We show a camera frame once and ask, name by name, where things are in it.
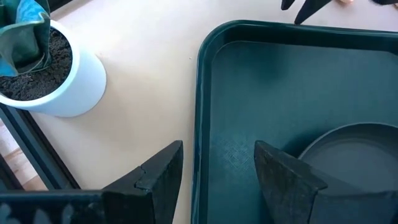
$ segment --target teal fabric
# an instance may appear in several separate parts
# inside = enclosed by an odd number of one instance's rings
[[[0,0],[0,76],[50,64],[50,9],[44,0]]]

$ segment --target black object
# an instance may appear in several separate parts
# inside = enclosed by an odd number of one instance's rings
[[[292,6],[293,2],[294,0],[282,0],[282,5],[280,8],[282,10],[288,10]]]
[[[49,190],[80,189],[28,111],[0,104],[0,118]]]
[[[192,223],[272,223],[254,142],[295,157],[327,131],[398,126],[393,32],[233,21],[198,54]]]
[[[329,2],[331,0],[305,0],[294,20],[294,24],[301,24]]]
[[[398,191],[365,192],[263,141],[255,143],[254,160],[276,224],[398,221]]]
[[[379,5],[388,5],[398,3],[398,0],[372,0]],[[299,10],[294,24],[301,24],[310,16],[314,15],[319,9],[326,6],[331,0],[305,0],[302,8]],[[288,10],[289,7],[294,3],[294,0],[282,0],[280,8],[282,10]]]
[[[48,0],[50,11],[53,12],[72,0]]]
[[[382,6],[398,3],[398,0],[372,0],[372,1]]]
[[[182,164],[175,141],[103,190],[0,194],[0,223],[171,224]]]
[[[23,189],[7,162],[0,155],[0,191]]]

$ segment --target wooden floor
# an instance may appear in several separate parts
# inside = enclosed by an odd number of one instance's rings
[[[25,190],[46,190],[36,170],[0,120],[0,154]]]

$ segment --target black metal rail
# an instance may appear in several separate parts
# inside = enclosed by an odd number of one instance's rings
[[[182,164],[174,141],[103,190],[0,192],[0,223],[171,224]]]
[[[49,190],[80,189],[28,111],[0,104],[0,118]]]
[[[0,156],[0,191],[4,190],[23,190],[23,188],[7,162]]]

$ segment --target tray rim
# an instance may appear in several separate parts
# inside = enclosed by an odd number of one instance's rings
[[[300,31],[308,33],[338,34],[338,35],[357,36],[357,37],[378,37],[378,38],[387,37],[387,38],[398,39],[398,32],[391,32],[391,31],[349,29],[349,28],[323,27],[323,26],[304,26],[304,25],[285,24],[279,22],[264,22],[264,21],[250,21],[250,20],[229,21],[213,29],[202,42],[202,45],[200,46],[200,49],[198,51],[198,59],[197,59],[197,79],[196,79],[197,84],[195,92],[195,122],[194,122],[194,134],[193,134],[193,169],[192,169],[193,174],[192,174],[192,196],[191,196],[192,224],[207,222],[207,221],[200,222],[200,215],[203,212],[206,213],[207,217],[207,201],[203,202],[204,198],[200,197],[200,190],[201,190],[200,186],[202,178],[201,173],[203,172],[202,169],[204,166],[202,160],[202,155],[203,155],[202,145],[204,138],[203,100],[204,100],[205,90],[203,85],[204,85],[204,77],[206,76],[205,73],[208,71],[209,68],[211,68],[211,63],[204,63],[204,61],[209,56],[213,57],[212,59],[214,59],[214,56],[217,54],[218,51],[216,51],[214,55],[209,55],[211,54],[210,47],[214,44],[216,38],[219,35],[222,35],[225,32],[238,26],[284,29],[292,32]],[[232,42],[233,41],[224,43],[219,49],[224,47],[226,44],[230,44]],[[366,48],[354,47],[354,49],[375,50],[372,49],[370,46],[367,46]],[[205,208],[200,207],[200,203],[204,203]]]

